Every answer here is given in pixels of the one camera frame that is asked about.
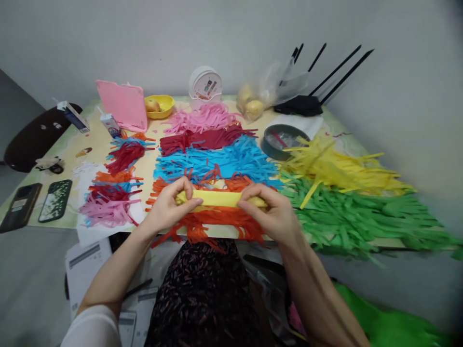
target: finger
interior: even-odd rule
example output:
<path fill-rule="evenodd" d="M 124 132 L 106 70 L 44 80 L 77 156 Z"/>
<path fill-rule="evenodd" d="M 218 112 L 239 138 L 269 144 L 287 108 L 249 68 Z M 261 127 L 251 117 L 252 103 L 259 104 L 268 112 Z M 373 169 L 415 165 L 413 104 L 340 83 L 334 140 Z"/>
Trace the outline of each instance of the finger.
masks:
<path fill-rule="evenodd" d="M 246 201 L 253 196 L 261 197 L 270 207 L 278 206 L 278 204 L 281 203 L 281 199 L 283 197 L 280 193 L 277 193 L 273 189 L 270 189 L 269 187 L 259 183 L 255 185 L 250 185 L 249 187 L 244 189 L 241 194 L 240 200 Z"/>
<path fill-rule="evenodd" d="M 261 225 L 264 222 L 264 218 L 267 216 L 256 205 L 253 205 L 247 201 L 238 201 L 238 207 L 243 209 L 248 215 L 253 217 Z"/>
<path fill-rule="evenodd" d="M 193 195 L 193 185 L 185 176 L 179 178 L 166 188 L 169 188 L 169 195 L 173 196 L 174 198 L 183 190 L 186 193 L 187 200 L 190 200 Z"/>
<path fill-rule="evenodd" d="M 186 203 L 180 206 L 177 206 L 175 208 L 175 211 L 178 212 L 179 219 L 180 219 L 187 213 L 190 213 L 191 211 L 193 211 L 196 207 L 198 207 L 202 203 L 203 203 L 203 199 L 201 198 L 190 199 Z"/>

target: rolled yellow paper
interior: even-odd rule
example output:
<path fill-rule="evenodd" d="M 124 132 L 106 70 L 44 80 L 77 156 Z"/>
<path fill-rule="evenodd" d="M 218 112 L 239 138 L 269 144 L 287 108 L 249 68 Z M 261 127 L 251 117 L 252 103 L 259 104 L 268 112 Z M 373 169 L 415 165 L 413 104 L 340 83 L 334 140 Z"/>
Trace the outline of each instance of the rolled yellow paper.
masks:
<path fill-rule="evenodd" d="M 238 207 L 237 203 L 241 198 L 241 193 L 194 190 L 193 198 L 203 199 L 203 203 L 201 204 L 203 206 Z M 177 195 L 175 202 L 177 205 L 187 202 L 187 195 L 185 191 L 182 191 Z M 248 200 L 248 202 L 256 205 L 257 207 L 267 207 L 267 203 L 259 197 L 252 197 Z"/>

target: black router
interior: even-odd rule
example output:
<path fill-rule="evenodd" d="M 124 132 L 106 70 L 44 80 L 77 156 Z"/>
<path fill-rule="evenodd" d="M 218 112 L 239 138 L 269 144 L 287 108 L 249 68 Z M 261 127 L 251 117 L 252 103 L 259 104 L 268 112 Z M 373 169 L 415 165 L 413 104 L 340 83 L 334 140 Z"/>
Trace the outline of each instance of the black router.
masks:
<path fill-rule="evenodd" d="M 318 52 L 318 55 L 317 57 L 315 58 L 315 60 L 313 61 L 312 65 L 310 66 L 309 68 L 309 72 L 312 70 L 312 68 L 314 67 L 315 63 L 317 62 L 318 58 L 320 57 L 320 55 L 322 54 L 323 50 L 325 49 L 325 47 L 327 46 L 327 44 L 325 43 L 322 47 L 322 49 L 320 50 L 320 52 Z M 302 116 L 306 116 L 306 117 L 310 117 L 310 116 L 317 116 L 319 114 L 322 114 L 323 113 L 323 110 L 322 110 L 322 105 L 323 103 L 344 83 L 344 81 L 346 81 L 346 79 L 349 78 L 349 76 L 360 66 L 360 64 L 363 63 L 363 61 L 368 58 L 368 56 L 374 51 L 374 50 L 371 50 L 371 51 L 368 51 L 366 52 L 360 59 L 359 61 L 357 61 L 357 63 L 347 72 L 347 74 L 338 82 L 338 84 L 336 84 L 334 86 L 333 89 L 331 89 L 331 91 L 323 98 L 322 101 L 319 101 L 318 100 L 318 97 L 316 96 L 312 96 L 318 89 L 320 89 L 320 87 L 326 83 L 326 81 L 328 81 L 345 63 L 347 63 L 349 61 L 349 59 L 351 59 L 353 57 L 353 55 L 355 53 L 357 53 L 360 48 L 362 47 L 362 45 L 358 46 L 346 59 L 344 59 L 344 61 L 339 64 L 334 70 L 333 72 L 331 72 L 328 77 L 326 77 L 323 82 L 321 82 L 309 95 L 298 95 L 296 96 L 295 98 L 289 100 L 289 101 L 286 101 L 282 104 L 279 104 L 279 105 L 276 105 L 273 107 L 273 109 L 275 110 L 275 112 L 278 112 L 278 113 L 283 113 L 283 114 L 293 114 L 293 113 L 296 113 L 296 114 L 299 114 L 299 115 L 302 115 Z"/>

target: white sleeve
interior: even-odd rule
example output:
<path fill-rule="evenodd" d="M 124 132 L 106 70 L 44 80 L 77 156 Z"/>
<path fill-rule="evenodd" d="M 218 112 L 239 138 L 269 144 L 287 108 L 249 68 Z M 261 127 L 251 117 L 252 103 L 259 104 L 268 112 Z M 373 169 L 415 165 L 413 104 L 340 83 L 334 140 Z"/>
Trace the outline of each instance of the white sleeve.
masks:
<path fill-rule="evenodd" d="M 71 323 L 61 347 L 121 346 L 114 313 L 104 305 L 92 306 Z"/>

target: green fabric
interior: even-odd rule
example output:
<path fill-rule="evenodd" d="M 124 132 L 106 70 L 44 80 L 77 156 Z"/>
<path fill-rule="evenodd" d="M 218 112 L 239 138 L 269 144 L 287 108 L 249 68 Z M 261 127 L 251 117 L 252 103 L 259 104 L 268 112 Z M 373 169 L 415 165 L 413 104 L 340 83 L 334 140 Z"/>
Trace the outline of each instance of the green fabric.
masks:
<path fill-rule="evenodd" d="M 397 310 L 380 310 L 357 296 L 346 286 L 334 283 L 360 326 L 371 347 L 446 347 L 450 336 L 441 333 L 426 320 Z"/>
<path fill-rule="evenodd" d="M 453 257 L 463 257 L 463 240 L 443 231 L 412 193 L 399 197 L 340 193 L 337 188 L 319 185 L 303 210 L 298 209 L 312 186 L 308 178 L 296 179 L 282 173 L 285 183 L 280 193 L 287 196 L 305 233 L 312 236 L 316 250 L 360 259 L 373 259 L 378 248 L 368 242 L 376 238 L 398 238 L 416 251 L 438 251 L 455 246 Z"/>

